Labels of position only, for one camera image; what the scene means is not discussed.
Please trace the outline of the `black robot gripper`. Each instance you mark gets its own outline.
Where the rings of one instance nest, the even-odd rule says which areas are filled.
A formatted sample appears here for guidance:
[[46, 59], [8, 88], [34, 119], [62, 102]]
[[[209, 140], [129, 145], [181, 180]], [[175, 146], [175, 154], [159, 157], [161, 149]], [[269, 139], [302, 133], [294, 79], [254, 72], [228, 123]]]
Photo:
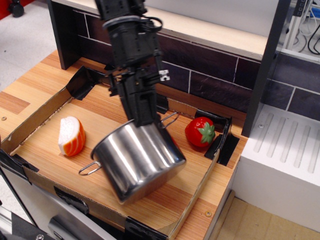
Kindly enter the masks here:
[[155, 84], [170, 80], [157, 35], [162, 26], [159, 18], [144, 15], [121, 16], [103, 24], [115, 63], [115, 69], [108, 72], [110, 91], [120, 96], [127, 118], [137, 127], [155, 121]]

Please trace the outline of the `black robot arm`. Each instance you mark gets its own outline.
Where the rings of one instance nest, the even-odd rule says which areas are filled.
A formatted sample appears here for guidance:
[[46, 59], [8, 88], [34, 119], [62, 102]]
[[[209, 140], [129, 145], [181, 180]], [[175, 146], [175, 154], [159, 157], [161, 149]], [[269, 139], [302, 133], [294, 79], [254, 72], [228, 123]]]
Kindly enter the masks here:
[[97, 0], [97, 9], [111, 43], [114, 68], [106, 72], [112, 96], [118, 95], [137, 127], [157, 118], [155, 85], [169, 80], [163, 68], [157, 33], [163, 22], [146, 16], [142, 0]]

